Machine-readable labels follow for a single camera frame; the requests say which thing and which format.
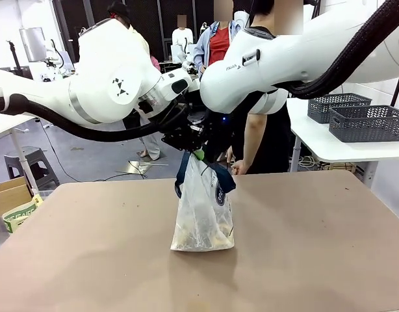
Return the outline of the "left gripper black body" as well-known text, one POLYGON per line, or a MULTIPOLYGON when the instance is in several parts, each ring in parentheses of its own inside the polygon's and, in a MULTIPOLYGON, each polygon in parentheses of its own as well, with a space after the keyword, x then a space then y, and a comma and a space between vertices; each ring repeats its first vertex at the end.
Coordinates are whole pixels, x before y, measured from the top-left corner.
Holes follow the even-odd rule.
POLYGON ((162 124, 159 132, 163 134, 165 144, 181 151, 200 150, 204 143, 205 127, 201 123, 162 124))

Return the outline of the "person's right hand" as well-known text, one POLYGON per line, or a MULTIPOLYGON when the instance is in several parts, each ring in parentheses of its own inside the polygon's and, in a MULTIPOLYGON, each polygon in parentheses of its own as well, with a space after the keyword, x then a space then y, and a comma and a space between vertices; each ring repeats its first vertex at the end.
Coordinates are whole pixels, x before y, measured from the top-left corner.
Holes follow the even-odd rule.
POLYGON ((236 161, 231 166, 231 171, 234 176, 244 175, 247 173, 249 168, 250 168, 250 165, 247 162, 245 162, 244 160, 239 160, 239 161, 236 161))

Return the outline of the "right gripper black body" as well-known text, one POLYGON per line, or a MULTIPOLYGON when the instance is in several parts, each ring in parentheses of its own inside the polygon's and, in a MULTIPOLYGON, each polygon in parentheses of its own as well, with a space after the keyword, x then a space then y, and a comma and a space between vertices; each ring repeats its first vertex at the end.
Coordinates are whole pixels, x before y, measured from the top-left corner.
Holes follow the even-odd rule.
POLYGON ((233 136, 233 117, 207 110, 204 118, 205 126, 205 159, 215 163, 222 153, 231 145, 233 136))

